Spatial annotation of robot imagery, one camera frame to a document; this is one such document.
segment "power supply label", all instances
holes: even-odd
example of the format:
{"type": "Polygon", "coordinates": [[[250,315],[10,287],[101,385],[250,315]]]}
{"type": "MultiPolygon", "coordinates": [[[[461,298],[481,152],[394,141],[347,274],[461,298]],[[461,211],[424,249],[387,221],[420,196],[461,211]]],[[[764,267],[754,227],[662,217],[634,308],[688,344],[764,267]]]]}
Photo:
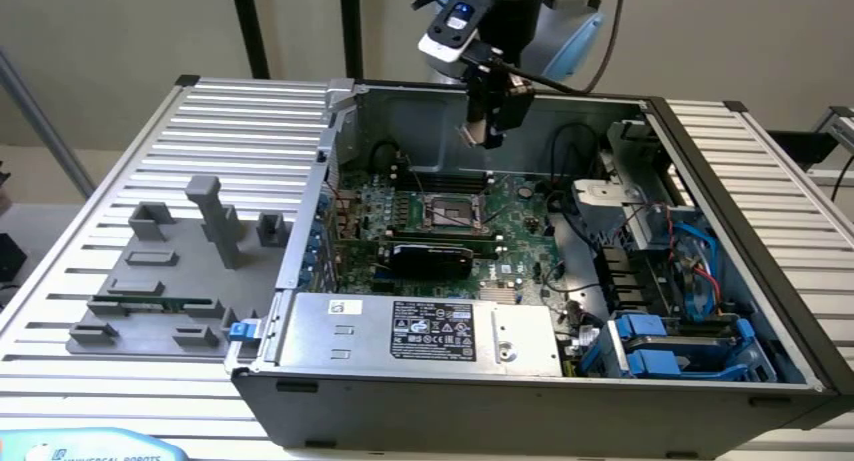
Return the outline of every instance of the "power supply label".
{"type": "Polygon", "coordinates": [[[396,301],[391,355],[398,359],[477,361],[472,304],[396,301]]]}

